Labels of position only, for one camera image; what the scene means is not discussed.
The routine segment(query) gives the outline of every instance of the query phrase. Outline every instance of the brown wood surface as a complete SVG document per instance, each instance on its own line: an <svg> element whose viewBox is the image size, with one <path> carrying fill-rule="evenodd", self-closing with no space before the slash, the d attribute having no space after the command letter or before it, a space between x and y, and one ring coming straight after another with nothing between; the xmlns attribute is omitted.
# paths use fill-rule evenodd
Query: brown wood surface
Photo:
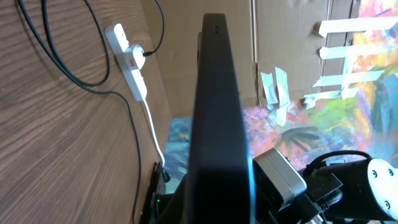
<svg viewBox="0 0 398 224"><path fill-rule="evenodd" d="M41 0L25 7L45 40ZM130 43L152 49L140 0L90 0L99 23L120 22ZM87 82L106 71L101 39L82 0L49 0L58 52ZM0 1L0 223L129 223L138 178L133 130L126 105L88 93L66 78L34 39L14 0ZM130 102L142 157L138 215L154 161L159 158L147 118L111 58L109 80ZM155 55L142 74L155 130L167 142L170 108Z"/></svg>

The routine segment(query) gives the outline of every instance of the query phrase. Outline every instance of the screw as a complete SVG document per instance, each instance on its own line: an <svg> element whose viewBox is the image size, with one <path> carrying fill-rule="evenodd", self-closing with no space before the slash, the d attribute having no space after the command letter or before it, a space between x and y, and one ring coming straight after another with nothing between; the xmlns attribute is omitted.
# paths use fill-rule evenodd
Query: screw
<svg viewBox="0 0 398 224"><path fill-rule="evenodd" d="M390 208L391 208L390 203L389 203L388 201L385 201L385 202L384 202L384 205L386 206L387 209L390 209Z"/></svg>

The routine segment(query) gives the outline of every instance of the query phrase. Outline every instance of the white plug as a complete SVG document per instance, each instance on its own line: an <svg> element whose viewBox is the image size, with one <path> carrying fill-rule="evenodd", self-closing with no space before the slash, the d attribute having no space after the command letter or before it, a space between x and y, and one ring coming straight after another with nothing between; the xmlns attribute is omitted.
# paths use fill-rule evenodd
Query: white plug
<svg viewBox="0 0 398 224"><path fill-rule="evenodd" d="M129 46L121 24L105 29L112 51L136 101L145 100L147 87L139 71L145 63L144 49L138 44Z"/></svg>

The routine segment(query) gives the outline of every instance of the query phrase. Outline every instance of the wooden table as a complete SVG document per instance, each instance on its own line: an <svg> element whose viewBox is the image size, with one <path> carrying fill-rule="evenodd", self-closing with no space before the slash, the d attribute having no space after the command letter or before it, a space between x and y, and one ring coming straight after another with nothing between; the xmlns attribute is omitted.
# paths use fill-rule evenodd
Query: wooden table
<svg viewBox="0 0 398 224"><path fill-rule="evenodd" d="M41 0L24 3L45 40ZM103 30L120 22L130 43L152 49L140 0L90 3ZM49 0L48 10L55 45L70 70L86 82L102 79L104 51L85 3ZM126 105L115 96L88 93L66 78L19 13L15 1L0 1L0 223L129 223L139 173ZM127 98L141 146L137 223L159 157L143 106L135 102L106 44L111 75L97 89ZM147 58L142 74L164 149L171 114L155 55Z"/></svg>

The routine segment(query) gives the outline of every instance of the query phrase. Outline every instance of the wood grain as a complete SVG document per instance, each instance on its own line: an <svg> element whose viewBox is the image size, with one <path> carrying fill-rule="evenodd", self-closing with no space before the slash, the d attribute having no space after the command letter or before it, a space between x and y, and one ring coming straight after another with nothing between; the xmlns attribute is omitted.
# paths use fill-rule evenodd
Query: wood grain
<svg viewBox="0 0 398 224"><path fill-rule="evenodd" d="M25 7L45 41L41 0ZM153 49L140 0L91 0L102 29L120 22L130 43ZM82 0L49 0L53 39L69 69L86 82L106 71L101 39ZM129 223L138 179L126 105L88 93L66 78L34 39L13 0L0 1L0 223ZM96 88L131 104L142 157L138 213L159 161L140 103L110 46L111 74ZM155 55L142 70L162 149L171 113Z"/></svg>

